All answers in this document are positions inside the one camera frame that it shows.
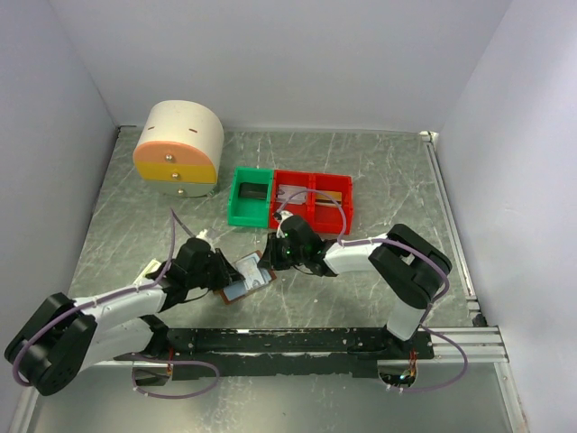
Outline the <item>brown leather card holder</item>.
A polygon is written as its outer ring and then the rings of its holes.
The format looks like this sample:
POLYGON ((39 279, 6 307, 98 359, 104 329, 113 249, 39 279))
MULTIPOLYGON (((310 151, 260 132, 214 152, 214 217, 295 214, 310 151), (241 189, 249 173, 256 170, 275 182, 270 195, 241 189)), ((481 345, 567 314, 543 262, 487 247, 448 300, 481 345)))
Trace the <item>brown leather card holder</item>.
POLYGON ((273 271, 258 266, 261 257, 261 251, 255 251, 233 263, 233 267, 242 275, 243 279, 221 290, 221 298, 225 305, 230 305, 252 295, 276 279, 273 271))

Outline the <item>black VIP card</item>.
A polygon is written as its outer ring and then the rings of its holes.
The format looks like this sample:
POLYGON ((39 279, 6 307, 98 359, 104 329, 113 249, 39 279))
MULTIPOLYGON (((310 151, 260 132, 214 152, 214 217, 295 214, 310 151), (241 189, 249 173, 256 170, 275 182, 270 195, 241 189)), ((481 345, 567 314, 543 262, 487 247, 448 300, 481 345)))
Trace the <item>black VIP card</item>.
POLYGON ((253 182, 242 182, 238 191, 239 198, 266 200, 269 197, 269 185, 253 182))

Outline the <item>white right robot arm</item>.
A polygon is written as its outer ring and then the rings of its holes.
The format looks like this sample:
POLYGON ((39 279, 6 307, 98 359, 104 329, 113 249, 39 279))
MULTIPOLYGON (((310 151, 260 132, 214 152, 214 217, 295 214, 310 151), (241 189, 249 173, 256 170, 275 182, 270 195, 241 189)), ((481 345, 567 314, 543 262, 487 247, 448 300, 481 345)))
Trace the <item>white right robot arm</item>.
POLYGON ((279 226, 267 237, 258 267, 285 271, 303 266, 315 276, 377 272, 396 296, 382 338, 384 352, 402 358, 414 346, 413 335, 441 289, 448 287, 448 257, 403 224, 386 234, 359 240, 324 239, 302 217, 275 215, 279 226))

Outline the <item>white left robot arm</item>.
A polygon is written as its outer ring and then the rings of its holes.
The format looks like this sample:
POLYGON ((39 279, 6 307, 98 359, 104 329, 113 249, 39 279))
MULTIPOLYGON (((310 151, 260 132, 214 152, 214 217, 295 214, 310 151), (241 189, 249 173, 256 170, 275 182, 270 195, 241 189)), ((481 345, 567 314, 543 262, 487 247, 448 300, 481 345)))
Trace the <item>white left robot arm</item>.
POLYGON ((50 396, 119 355, 161 358, 169 339, 158 313, 188 302, 192 290, 220 291, 242 280, 220 249, 190 238, 133 285, 93 297, 49 296, 8 344, 5 360, 18 383, 50 396))

